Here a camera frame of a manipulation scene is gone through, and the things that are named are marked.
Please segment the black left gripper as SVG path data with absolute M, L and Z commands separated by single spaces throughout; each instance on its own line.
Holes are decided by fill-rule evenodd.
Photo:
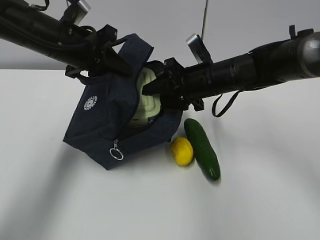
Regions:
M 130 76 L 131 66 L 112 46 L 117 36 L 118 30 L 108 24 L 100 30 L 88 25 L 60 24 L 59 43 L 68 47 L 64 55 L 65 75 L 76 78 L 82 71 L 88 71 L 93 77 L 106 72 Z

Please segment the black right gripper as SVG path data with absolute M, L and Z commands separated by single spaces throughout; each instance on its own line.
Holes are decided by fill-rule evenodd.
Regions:
M 211 63 L 200 63 L 183 67 L 175 58 L 164 61 L 164 72 L 160 77 L 142 88 L 145 96 L 161 95 L 161 105 L 165 109 L 188 110 L 193 105 L 195 111 L 204 110 L 204 94 L 201 90 L 211 79 Z

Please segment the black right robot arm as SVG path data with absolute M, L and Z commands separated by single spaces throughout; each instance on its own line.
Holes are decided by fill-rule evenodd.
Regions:
M 320 75 L 320 34 L 312 28 L 296 31 L 289 39 L 271 42 L 248 53 L 214 62 L 202 38 L 193 34 L 187 45 L 197 64 L 183 67 L 175 58 L 164 61 L 163 71 L 142 88 L 145 96 L 159 96 L 164 107 L 186 111 L 204 109 L 204 99 L 223 94 L 257 91 L 289 81 Z

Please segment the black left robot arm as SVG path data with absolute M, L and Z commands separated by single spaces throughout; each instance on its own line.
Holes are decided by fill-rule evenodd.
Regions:
M 44 5 L 2 0 L 1 39 L 66 64 L 65 75 L 70 78 L 81 78 L 83 71 L 90 77 L 132 73 L 132 67 L 113 49 L 124 42 L 117 38 L 116 28 L 107 24 L 96 30 L 80 24 L 91 10 L 85 0 L 67 1 L 60 19 L 44 13 L 49 5 L 48 0 Z

